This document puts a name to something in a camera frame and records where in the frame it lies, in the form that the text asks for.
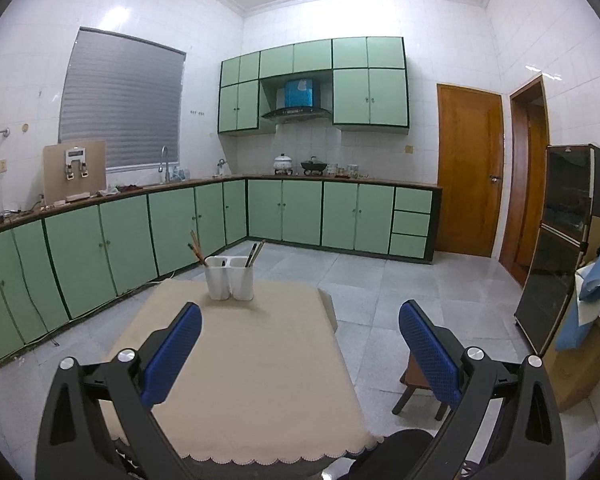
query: countertop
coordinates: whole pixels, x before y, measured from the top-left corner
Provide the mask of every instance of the countertop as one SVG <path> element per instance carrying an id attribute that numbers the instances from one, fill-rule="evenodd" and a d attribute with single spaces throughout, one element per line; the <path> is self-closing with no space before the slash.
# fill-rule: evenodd
<path id="1" fill-rule="evenodd" d="M 104 202 L 112 202 L 113 200 L 120 200 L 123 198 L 129 198 L 132 196 L 144 195 L 159 191 L 167 191 L 171 189 L 183 189 L 186 187 L 200 186 L 201 184 L 212 184 L 214 182 L 227 182 L 231 180 L 241 180 L 244 178 L 250 179 L 262 179 L 262 180 L 323 180 L 326 182 L 355 182 L 357 184 L 379 184 L 384 186 L 403 186 L 403 187 L 416 187 L 419 189 L 441 189 L 440 186 L 435 184 L 423 184 L 421 182 L 406 182 L 403 180 L 384 180 L 381 178 L 337 178 L 334 176 L 320 176 L 320 175 L 271 175 L 271 174 L 235 174 L 230 176 L 218 176 L 209 178 L 192 178 L 184 182 L 174 182 L 168 184 L 152 184 L 150 186 L 144 186 L 140 189 L 119 193 L 116 195 L 109 196 L 92 196 L 83 200 L 77 200 L 62 206 L 52 206 L 49 209 L 37 208 L 32 212 L 22 212 L 19 214 L 13 214 L 4 219 L 4 222 L 0 224 L 0 232 L 6 231 L 10 228 L 17 227 L 19 225 L 27 224 L 49 216 L 54 216 L 74 209 L 80 209 L 90 205 L 100 204 Z"/>

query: cup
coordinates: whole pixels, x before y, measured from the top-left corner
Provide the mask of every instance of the cup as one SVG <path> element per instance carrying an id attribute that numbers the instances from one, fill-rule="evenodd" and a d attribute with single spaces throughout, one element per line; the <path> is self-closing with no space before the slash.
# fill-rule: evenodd
<path id="1" fill-rule="evenodd" d="M 246 256 L 232 256 L 228 259 L 229 286 L 234 300 L 253 299 L 253 267 L 245 267 Z"/>
<path id="2" fill-rule="evenodd" d="M 230 294 L 227 268 L 222 266 L 222 262 L 226 262 L 226 258 L 208 256 L 205 262 L 206 288 L 209 290 L 209 296 L 212 300 L 226 300 Z"/>

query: beige tablecloth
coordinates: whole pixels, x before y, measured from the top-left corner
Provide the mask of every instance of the beige tablecloth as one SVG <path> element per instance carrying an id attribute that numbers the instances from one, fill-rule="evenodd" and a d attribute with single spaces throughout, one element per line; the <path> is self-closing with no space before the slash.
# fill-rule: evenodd
<path id="1" fill-rule="evenodd" d="M 304 283 L 256 282 L 254 289 L 252 301 L 215 301 L 204 282 L 165 280 L 109 358 L 139 348 L 193 301 L 202 310 L 202 334 L 166 402 L 153 408 L 181 457 L 280 469 L 281 463 L 328 465 L 373 448 L 378 440 L 365 429 L 334 337 L 331 298 Z M 110 402 L 103 412 L 112 436 L 124 440 Z M 307 475 L 319 471 L 310 469 Z"/>

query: blue gripper pad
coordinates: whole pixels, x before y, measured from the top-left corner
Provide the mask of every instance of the blue gripper pad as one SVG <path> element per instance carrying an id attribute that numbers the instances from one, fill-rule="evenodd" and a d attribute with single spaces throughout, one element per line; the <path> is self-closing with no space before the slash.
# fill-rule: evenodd
<path id="1" fill-rule="evenodd" d="M 166 400 L 202 331 L 200 307 L 186 307 L 144 370 L 140 399 L 148 409 Z"/>

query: window blind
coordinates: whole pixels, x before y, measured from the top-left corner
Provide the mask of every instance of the window blind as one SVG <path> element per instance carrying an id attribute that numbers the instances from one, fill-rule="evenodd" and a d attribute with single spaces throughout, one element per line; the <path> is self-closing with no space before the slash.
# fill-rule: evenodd
<path id="1" fill-rule="evenodd" d="M 78 32 L 62 92 L 59 141 L 103 139 L 107 168 L 178 160 L 185 54 L 96 30 Z"/>

